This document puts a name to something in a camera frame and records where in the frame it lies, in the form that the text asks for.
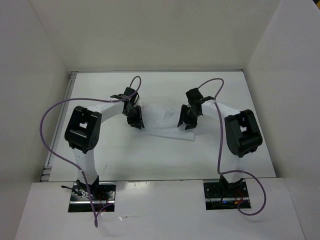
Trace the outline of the white fabric skirt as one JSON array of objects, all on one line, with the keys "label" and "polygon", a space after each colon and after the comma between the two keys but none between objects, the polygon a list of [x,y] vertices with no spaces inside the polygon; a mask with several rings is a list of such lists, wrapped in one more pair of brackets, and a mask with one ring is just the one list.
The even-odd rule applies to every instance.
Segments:
[{"label": "white fabric skirt", "polygon": [[139,131],[146,135],[193,142],[195,134],[192,130],[177,127],[180,119],[182,103],[172,98],[159,96],[139,101],[144,128]]}]

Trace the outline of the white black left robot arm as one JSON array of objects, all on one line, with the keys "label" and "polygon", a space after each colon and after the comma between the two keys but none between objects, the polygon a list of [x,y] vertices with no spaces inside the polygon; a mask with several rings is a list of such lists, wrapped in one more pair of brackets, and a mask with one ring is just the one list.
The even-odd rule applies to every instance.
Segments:
[{"label": "white black left robot arm", "polygon": [[113,95],[110,102],[91,108],[76,106],[71,114],[64,138],[72,148],[75,164],[80,167],[77,186],[88,200],[94,200],[102,191],[99,175],[95,168],[94,148],[100,138],[101,124],[117,116],[126,116],[127,123],[133,128],[143,129],[142,110],[139,95],[136,93],[122,101],[128,94]]}]

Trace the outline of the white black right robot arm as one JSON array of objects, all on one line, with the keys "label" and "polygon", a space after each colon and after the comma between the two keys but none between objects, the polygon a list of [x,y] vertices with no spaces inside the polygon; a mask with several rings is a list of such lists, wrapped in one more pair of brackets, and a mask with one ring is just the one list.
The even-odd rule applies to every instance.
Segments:
[{"label": "white black right robot arm", "polygon": [[217,173],[225,179],[219,184],[219,191],[229,197],[236,192],[236,183],[244,175],[254,177],[245,171],[245,163],[263,143],[260,128],[252,110],[237,110],[214,100],[183,104],[178,126],[185,125],[186,130],[194,129],[200,116],[219,122]]}]

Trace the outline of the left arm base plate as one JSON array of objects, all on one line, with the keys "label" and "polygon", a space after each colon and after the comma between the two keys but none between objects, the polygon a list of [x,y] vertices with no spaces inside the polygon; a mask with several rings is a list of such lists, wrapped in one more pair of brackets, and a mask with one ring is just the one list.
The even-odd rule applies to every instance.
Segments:
[{"label": "left arm base plate", "polygon": [[[69,213],[89,213],[92,212],[91,202],[88,193],[77,186],[74,182],[72,187],[66,187],[71,190],[68,205]],[[96,193],[91,194],[92,204],[98,213],[114,212],[116,200],[116,183],[105,182],[99,183]]]}]

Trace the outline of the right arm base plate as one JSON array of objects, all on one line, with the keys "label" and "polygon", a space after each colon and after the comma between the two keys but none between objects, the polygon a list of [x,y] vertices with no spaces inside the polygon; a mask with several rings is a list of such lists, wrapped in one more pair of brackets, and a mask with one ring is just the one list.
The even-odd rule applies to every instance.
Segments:
[{"label": "right arm base plate", "polygon": [[251,208],[245,181],[243,181],[237,189],[231,190],[228,193],[223,193],[223,189],[218,180],[204,181],[203,189],[205,208],[207,211],[237,209],[238,204],[240,204],[240,209]]}]

